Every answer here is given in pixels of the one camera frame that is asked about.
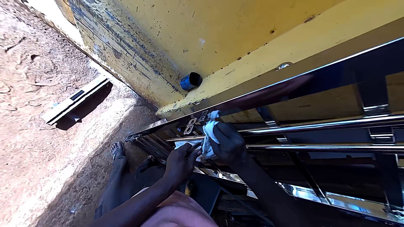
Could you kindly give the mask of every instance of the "polished metal bar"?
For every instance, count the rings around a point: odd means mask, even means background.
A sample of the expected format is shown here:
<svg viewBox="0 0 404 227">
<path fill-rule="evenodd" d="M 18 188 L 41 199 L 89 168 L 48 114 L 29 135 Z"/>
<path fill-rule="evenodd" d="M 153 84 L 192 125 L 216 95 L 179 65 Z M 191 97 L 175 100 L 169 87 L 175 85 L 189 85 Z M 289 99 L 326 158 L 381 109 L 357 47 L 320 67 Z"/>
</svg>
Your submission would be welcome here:
<svg viewBox="0 0 404 227">
<path fill-rule="evenodd" d="M 191 136 L 191 137 L 169 138 L 169 139 L 166 139 L 166 142 L 192 141 L 192 140 L 201 140 L 201 139 L 204 139 L 204 138 L 205 138 L 205 136 Z"/>
<path fill-rule="evenodd" d="M 400 145 L 246 145 L 253 151 L 307 151 L 307 152 L 346 152 L 346 153 L 391 153 L 404 154 Z"/>
<path fill-rule="evenodd" d="M 329 129 L 341 129 L 341 128 L 367 128 L 378 126 L 394 126 L 404 124 L 404 114 L 399 115 L 379 115 L 372 117 L 363 117 L 353 120 L 342 120 L 334 122 L 316 123 L 316 124 L 296 124 L 284 127 L 273 128 L 255 128 L 239 130 L 243 136 L 255 136 L 255 135 L 276 135 L 293 132 L 307 132 L 314 130 L 329 130 Z M 204 136 L 191 136 L 181 138 L 171 138 L 166 141 L 192 141 L 203 139 Z"/>
</svg>

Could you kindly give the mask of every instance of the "blue cylindrical can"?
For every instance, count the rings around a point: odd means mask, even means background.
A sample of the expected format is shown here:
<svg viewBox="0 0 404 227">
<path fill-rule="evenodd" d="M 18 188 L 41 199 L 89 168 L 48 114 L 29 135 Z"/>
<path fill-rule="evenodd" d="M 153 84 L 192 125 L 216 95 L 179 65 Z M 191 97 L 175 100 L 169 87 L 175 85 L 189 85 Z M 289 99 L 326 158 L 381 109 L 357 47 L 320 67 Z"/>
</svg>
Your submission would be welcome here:
<svg viewBox="0 0 404 227">
<path fill-rule="evenodd" d="M 184 76 L 181 81 L 180 85 L 181 88 L 184 90 L 191 90 L 202 83 L 202 77 L 196 72 L 191 72 L 190 74 Z"/>
</svg>

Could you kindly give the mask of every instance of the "leg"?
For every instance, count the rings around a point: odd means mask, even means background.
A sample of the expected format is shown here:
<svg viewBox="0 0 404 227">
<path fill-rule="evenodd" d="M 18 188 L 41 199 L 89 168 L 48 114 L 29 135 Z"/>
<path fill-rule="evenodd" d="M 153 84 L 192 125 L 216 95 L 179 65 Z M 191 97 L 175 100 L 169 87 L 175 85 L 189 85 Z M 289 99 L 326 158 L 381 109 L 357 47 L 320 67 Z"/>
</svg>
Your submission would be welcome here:
<svg viewBox="0 0 404 227">
<path fill-rule="evenodd" d="M 136 169 L 136 181 L 141 189 L 150 187 L 163 177 L 166 166 L 156 162 L 153 156 L 145 158 L 143 164 Z"/>
<path fill-rule="evenodd" d="M 121 142 L 115 142 L 111 148 L 112 170 L 109 182 L 95 210 L 95 219 L 129 200 L 139 190 L 135 177 L 129 172 L 128 158 L 124 154 Z"/>
</svg>

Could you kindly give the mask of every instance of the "dirt ground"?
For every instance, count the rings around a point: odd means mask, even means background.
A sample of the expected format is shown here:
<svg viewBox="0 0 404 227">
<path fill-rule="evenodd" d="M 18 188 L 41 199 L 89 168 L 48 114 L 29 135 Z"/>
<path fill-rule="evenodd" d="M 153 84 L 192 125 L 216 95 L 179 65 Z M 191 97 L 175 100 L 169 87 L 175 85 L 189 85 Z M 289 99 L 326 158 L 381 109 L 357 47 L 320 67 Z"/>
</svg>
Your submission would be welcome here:
<svg viewBox="0 0 404 227">
<path fill-rule="evenodd" d="M 156 108 L 12 0 L 0 0 L 0 226 L 85 226 L 111 169 L 109 147 Z M 41 115 L 100 74 L 112 90 L 68 130 Z M 147 155 L 125 143 L 131 170 Z"/>
</svg>

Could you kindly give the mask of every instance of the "stainless steel frame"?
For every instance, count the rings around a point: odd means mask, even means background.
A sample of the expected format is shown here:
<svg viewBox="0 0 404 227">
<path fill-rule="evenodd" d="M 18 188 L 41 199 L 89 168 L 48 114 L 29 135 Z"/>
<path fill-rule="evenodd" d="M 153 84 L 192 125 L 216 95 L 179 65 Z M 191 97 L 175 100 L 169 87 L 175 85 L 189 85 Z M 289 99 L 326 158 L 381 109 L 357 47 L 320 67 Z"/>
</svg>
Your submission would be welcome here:
<svg viewBox="0 0 404 227">
<path fill-rule="evenodd" d="M 204 124 L 208 112 L 219 110 L 219 116 L 225 116 L 255 108 L 267 127 L 239 130 L 240 134 L 252 138 L 262 135 L 275 135 L 279 144 L 247 144 L 248 150 L 266 151 L 268 153 L 286 152 L 311 187 L 311 189 L 304 189 L 303 191 L 309 193 L 312 190 L 312 194 L 318 199 L 318 202 L 332 206 L 338 206 L 336 205 L 338 202 L 335 203 L 336 195 L 325 192 L 319 187 L 296 152 L 373 153 L 376 158 L 376 168 L 381 173 L 380 177 L 387 203 L 383 204 L 385 209 L 378 209 L 377 214 L 370 212 L 367 215 L 404 223 L 401 187 L 401 182 L 404 181 L 400 178 L 401 172 L 399 172 L 396 163 L 397 154 L 404 154 L 404 145 L 396 144 L 392 129 L 394 126 L 404 125 L 404 114 L 389 112 L 385 87 L 386 75 L 404 71 L 402 64 L 404 61 L 402 54 L 404 51 L 404 30 L 401 29 L 402 27 L 404 27 L 404 18 L 302 61 L 289 64 L 288 67 L 268 71 L 213 97 L 178 109 L 167 118 L 128 136 L 126 141 L 135 142 L 148 152 L 155 152 L 163 162 L 172 149 L 169 143 L 204 138 L 198 128 L 200 124 Z M 344 70 L 340 73 L 330 74 L 339 68 Z M 378 68 L 383 68 L 383 73 L 377 72 Z M 358 89 L 357 99 L 362 106 L 364 116 L 281 125 L 266 108 L 269 104 L 350 84 L 355 84 Z M 291 144 L 287 138 L 287 134 L 290 133 L 346 128 L 368 128 L 368 136 L 373 144 Z M 165 132 L 169 132 L 166 133 L 169 138 L 162 139 L 158 136 L 159 133 L 164 134 Z M 222 172 L 214 164 L 209 168 L 211 167 L 212 169 L 200 168 L 198 172 L 240 182 L 236 180 L 238 176 Z M 294 188 L 295 192 L 302 189 L 298 186 L 288 186 L 288 188 L 291 187 Z M 288 193 L 293 196 L 297 195 L 290 191 Z"/>
</svg>

